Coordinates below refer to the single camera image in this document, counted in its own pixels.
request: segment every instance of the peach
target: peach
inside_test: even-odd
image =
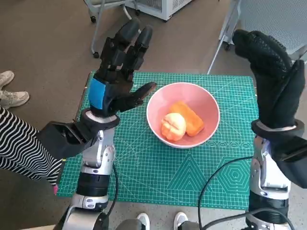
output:
[[[162,135],[168,140],[178,141],[186,133],[186,121],[179,113],[167,114],[161,123]]]

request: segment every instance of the black cable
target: black cable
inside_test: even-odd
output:
[[[213,225],[216,225],[216,224],[219,224],[219,223],[222,223],[222,222],[226,222],[226,221],[230,221],[230,220],[234,220],[234,219],[239,219],[239,218],[243,218],[243,217],[246,217],[247,215],[255,215],[259,212],[263,212],[263,211],[270,211],[270,212],[277,212],[278,214],[280,214],[289,224],[291,230],[295,230],[292,222],[290,221],[290,219],[282,212],[280,212],[279,210],[275,209],[275,208],[270,208],[270,207],[264,207],[264,208],[259,208],[259,209],[256,209],[256,210],[253,210],[251,212],[246,212],[246,213],[243,213],[243,214],[239,214],[239,215],[234,215],[234,216],[230,216],[230,217],[225,217],[225,218],[221,218],[221,219],[217,219],[217,220],[214,220],[212,222],[210,222],[209,224],[206,224],[204,227],[202,226],[201,224],[201,199],[202,199],[202,196],[209,184],[209,182],[211,181],[211,179],[222,169],[224,168],[225,166],[233,163],[233,162],[236,162],[236,161],[242,161],[242,160],[248,160],[248,159],[252,159],[253,157],[242,157],[242,158],[238,158],[238,159],[234,159],[232,161],[229,161],[227,163],[225,163],[224,165],[222,165],[218,170],[216,170],[214,172],[214,174],[212,174],[212,176],[209,178],[209,180],[206,182],[204,188],[202,189],[201,191],[201,194],[200,194],[200,197],[198,199],[198,221],[199,221],[199,225],[200,225],[200,230],[206,230],[208,229],[209,227],[212,227]]]
[[[205,186],[203,187],[203,189],[202,189],[202,191],[201,191],[201,194],[200,194],[200,197],[198,198],[198,206],[197,206],[197,207],[198,207],[198,222],[199,222],[199,224],[200,224],[200,230],[202,229],[202,224],[201,224],[201,200],[202,200],[202,196],[203,196],[203,194],[204,194],[204,192],[205,192],[205,190],[206,190],[206,188],[207,188],[209,182],[211,181],[211,179],[212,179],[215,175],[217,175],[217,173],[218,173],[222,168],[224,168],[225,166],[227,166],[227,165],[229,165],[229,164],[231,164],[231,163],[233,163],[233,162],[236,162],[236,161],[248,160],[248,159],[252,159],[252,158],[253,158],[253,157],[242,157],[242,158],[238,158],[238,159],[234,159],[234,160],[232,160],[232,161],[229,161],[229,162],[223,164],[218,170],[215,171],[215,173],[213,173],[213,174],[211,175],[211,177],[209,178],[209,180],[206,182]]]
[[[110,210],[108,211],[106,218],[108,218],[114,208],[114,205],[116,204],[116,200],[117,200],[117,196],[118,196],[118,186],[119,186],[119,182],[118,182],[118,174],[117,174],[117,170],[115,167],[115,164],[113,164],[113,171],[114,171],[114,175],[115,175],[115,195],[114,195],[114,200],[113,203],[110,207]]]

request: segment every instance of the floor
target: floor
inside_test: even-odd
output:
[[[141,70],[205,73],[217,46],[217,39],[230,0],[194,0],[167,23],[142,14],[143,25],[151,24],[154,35]],[[97,49],[127,21],[120,8],[103,15]],[[96,69],[89,45],[94,32],[87,8],[76,0],[2,0],[0,1],[0,72],[11,69],[16,79],[7,90],[27,90],[31,100],[12,112],[42,128],[50,120],[68,122],[76,113],[88,73]],[[248,63],[233,50],[222,50],[212,74],[250,75]],[[297,117],[307,122],[307,92]],[[1,229],[16,230],[55,224],[69,199],[55,197],[45,181],[32,182],[1,170]],[[293,186],[290,218],[297,227],[307,225],[307,199]],[[170,230],[174,215],[185,211],[197,220],[194,207],[175,207],[118,203],[110,228],[122,220],[147,212],[153,230]],[[203,209],[203,222],[239,213],[231,210]],[[241,229],[244,220],[221,224],[214,229]]]

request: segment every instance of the cutting mat grid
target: cutting mat grid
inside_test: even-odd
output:
[[[214,136],[192,149],[174,149],[158,140],[146,120],[146,106],[119,114],[115,164],[119,175],[119,201],[197,206],[202,187],[224,163],[253,154],[250,122],[258,108],[250,77],[200,74],[136,73],[134,89],[155,81],[161,88],[174,82],[195,83],[217,100],[221,120]],[[81,109],[89,107],[87,92]],[[59,196],[72,196],[77,185],[81,155],[69,158],[62,172]],[[235,162],[214,178],[202,206],[246,209],[249,194],[249,161]],[[114,196],[114,176],[109,193]]]

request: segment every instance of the orange toy food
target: orange toy food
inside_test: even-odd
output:
[[[190,137],[196,136],[204,128],[202,119],[194,113],[183,101],[176,102],[170,109],[170,113],[179,113],[186,120],[187,134]]]
[[[178,141],[186,133],[186,121],[178,113],[168,114],[162,119],[161,131],[166,139]]]

